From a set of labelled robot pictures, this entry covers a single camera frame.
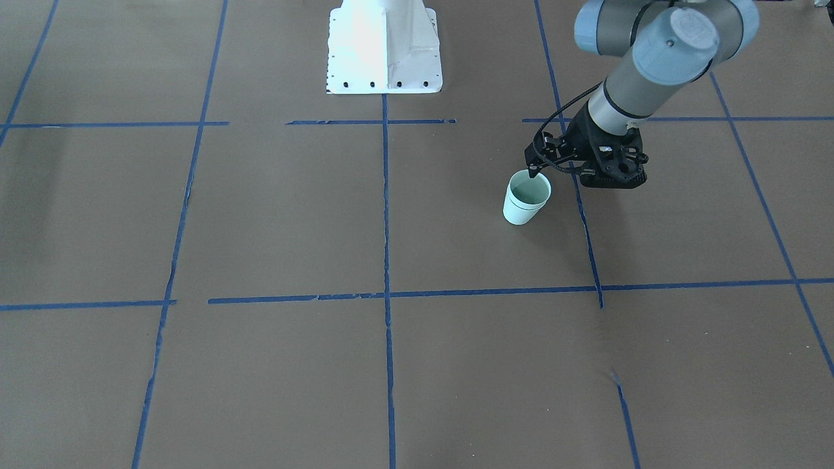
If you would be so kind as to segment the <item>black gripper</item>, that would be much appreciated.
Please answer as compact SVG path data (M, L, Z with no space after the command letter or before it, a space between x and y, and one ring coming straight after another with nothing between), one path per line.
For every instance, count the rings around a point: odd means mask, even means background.
M525 165L533 179L545 168L575 176L590 189L635 189L648 180L638 128L628 128L624 135L602 130L580 111L563 135L555 137L538 130L525 149Z

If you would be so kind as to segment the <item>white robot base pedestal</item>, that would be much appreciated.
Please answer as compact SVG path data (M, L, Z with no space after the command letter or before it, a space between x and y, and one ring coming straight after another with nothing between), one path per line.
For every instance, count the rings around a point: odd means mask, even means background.
M437 14L423 1L343 1L328 16L327 93L438 93Z

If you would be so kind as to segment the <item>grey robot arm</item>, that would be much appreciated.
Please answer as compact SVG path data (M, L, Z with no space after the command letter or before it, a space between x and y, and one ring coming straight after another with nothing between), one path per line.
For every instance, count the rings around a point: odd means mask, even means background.
M576 45L617 57L607 77L578 95L565 133L541 127L525 149L526 175L577 175L590 189L647 181L640 126L680 89L738 56L755 38L753 1L589 1L574 24Z

